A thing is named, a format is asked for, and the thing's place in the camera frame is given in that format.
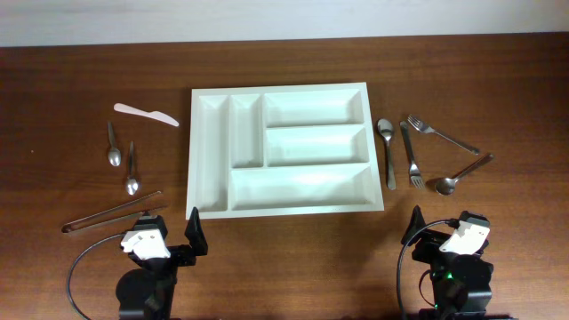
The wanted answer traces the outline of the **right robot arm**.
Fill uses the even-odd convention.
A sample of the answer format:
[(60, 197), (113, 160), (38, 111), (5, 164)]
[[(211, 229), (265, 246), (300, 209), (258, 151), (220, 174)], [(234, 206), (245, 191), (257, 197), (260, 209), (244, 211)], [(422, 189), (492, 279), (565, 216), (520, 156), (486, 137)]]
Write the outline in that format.
[(421, 310), (419, 318), (483, 319), (493, 296), (493, 264), (482, 260), (489, 233), (490, 221), (483, 215), (464, 211), (457, 219), (426, 223), (416, 205), (401, 239), (397, 260), (396, 290), (401, 317), (408, 317), (401, 277), (405, 252), (412, 247), (412, 259), (429, 265), (426, 274), (434, 294), (431, 308)]

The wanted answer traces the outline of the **steel kitchen tongs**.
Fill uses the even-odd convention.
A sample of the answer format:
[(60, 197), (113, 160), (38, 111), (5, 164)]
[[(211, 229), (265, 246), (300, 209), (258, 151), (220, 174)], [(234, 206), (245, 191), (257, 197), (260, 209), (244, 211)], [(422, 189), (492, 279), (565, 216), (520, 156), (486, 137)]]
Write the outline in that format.
[(66, 222), (60, 227), (60, 232), (64, 235), (71, 235), (92, 228), (104, 227), (122, 220), (139, 218), (143, 215), (160, 212), (168, 207), (165, 201), (156, 200), (156, 197), (161, 197), (162, 194), (162, 191), (156, 191), (110, 209)]

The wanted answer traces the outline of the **steel fork pointing down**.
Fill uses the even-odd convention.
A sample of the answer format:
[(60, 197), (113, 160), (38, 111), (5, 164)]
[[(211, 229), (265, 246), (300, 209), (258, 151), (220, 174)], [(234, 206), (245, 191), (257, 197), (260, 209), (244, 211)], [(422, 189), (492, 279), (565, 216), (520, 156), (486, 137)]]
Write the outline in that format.
[(400, 126), (400, 130), (402, 133), (403, 141), (405, 144), (405, 152), (406, 152), (406, 155), (407, 155), (407, 158), (409, 161), (410, 181), (417, 189), (424, 189), (425, 183), (423, 181), (423, 178), (421, 177), (421, 172), (419, 170), (419, 167), (415, 162), (415, 157), (414, 157), (414, 153), (413, 153), (413, 146), (412, 146), (412, 143), (410, 140), (410, 135), (409, 135), (408, 124), (405, 121), (401, 121), (399, 123), (399, 126)]

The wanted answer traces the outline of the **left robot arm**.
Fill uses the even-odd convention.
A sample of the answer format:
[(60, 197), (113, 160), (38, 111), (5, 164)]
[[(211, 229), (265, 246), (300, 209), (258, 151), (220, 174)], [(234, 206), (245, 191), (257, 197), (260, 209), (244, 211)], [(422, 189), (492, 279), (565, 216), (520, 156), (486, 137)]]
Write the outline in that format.
[(121, 240), (123, 251), (138, 265), (116, 285), (121, 319), (168, 319), (178, 268), (194, 266), (198, 256), (208, 253), (196, 207), (191, 210), (184, 232), (187, 244), (168, 246), (167, 234), (162, 216), (145, 213)]

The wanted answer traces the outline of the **large steel spoon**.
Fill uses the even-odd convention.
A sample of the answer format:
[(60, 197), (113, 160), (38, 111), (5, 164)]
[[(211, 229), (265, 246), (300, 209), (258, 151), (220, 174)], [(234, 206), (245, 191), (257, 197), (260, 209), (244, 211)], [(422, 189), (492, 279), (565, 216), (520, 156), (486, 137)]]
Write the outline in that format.
[(484, 155), (483, 157), (479, 158), (478, 160), (476, 160), (475, 163), (469, 165), (464, 170), (457, 173), (452, 178), (443, 178), (443, 179), (438, 180), (436, 185), (435, 185), (436, 192), (442, 196), (451, 195), (456, 189), (456, 184), (462, 178), (466, 177), (467, 175), (469, 175), (473, 171), (481, 168), (482, 166), (489, 164), (490, 162), (492, 162), (493, 159), (494, 159), (494, 155), (491, 153), (488, 153), (488, 154)]
[(390, 190), (397, 188), (395, 172), (390, 149), (390, 142), (394, 136), (394, 128), (392, 123), (385, 119), (379, 119), (377, 123), (379, 135), (382, 137), (385, 146), (386, 166), (387, 166), (387, 187)]

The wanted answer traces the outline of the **steel fork pointing up-left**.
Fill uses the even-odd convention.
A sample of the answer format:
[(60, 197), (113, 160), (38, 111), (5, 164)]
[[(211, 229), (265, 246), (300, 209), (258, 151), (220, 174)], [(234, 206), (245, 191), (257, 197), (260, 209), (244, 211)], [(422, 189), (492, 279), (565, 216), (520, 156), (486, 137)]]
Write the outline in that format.
[(471, 154), (474, 154), (474, 155), (480, 154), (480, 150), (478, 148), (473, 147), (473, 146), (469, 145), (468, 143), (463, 142), (461, 140), (455, 139), (455, 138), (451, 137), (450, 135), (448, 135), (444, 132), (441, 132), (441, 131), (434, 129), (429, 124), (420, 120), (417, 116), (409, 115), (407, 117), (407, 121), (418, 132), (425, 133), (425, 134), (434, 133), (435, 135), (442, 137), (443, 139), (451, 142), (452, 144), (467, 150)]

